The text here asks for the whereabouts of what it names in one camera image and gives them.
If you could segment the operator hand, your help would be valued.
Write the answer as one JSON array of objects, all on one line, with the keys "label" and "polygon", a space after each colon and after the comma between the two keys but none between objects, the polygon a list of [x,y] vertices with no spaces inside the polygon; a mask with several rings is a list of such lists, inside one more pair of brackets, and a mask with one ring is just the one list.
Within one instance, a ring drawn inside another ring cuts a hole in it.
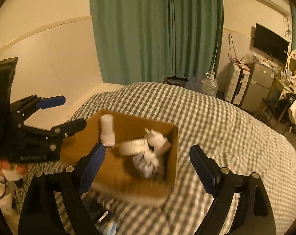
[{"label": "operator hand", "polygon": [[0,159],[0,177],[7,181],[18,181],[28,173],[28,164],[14,164]]}]

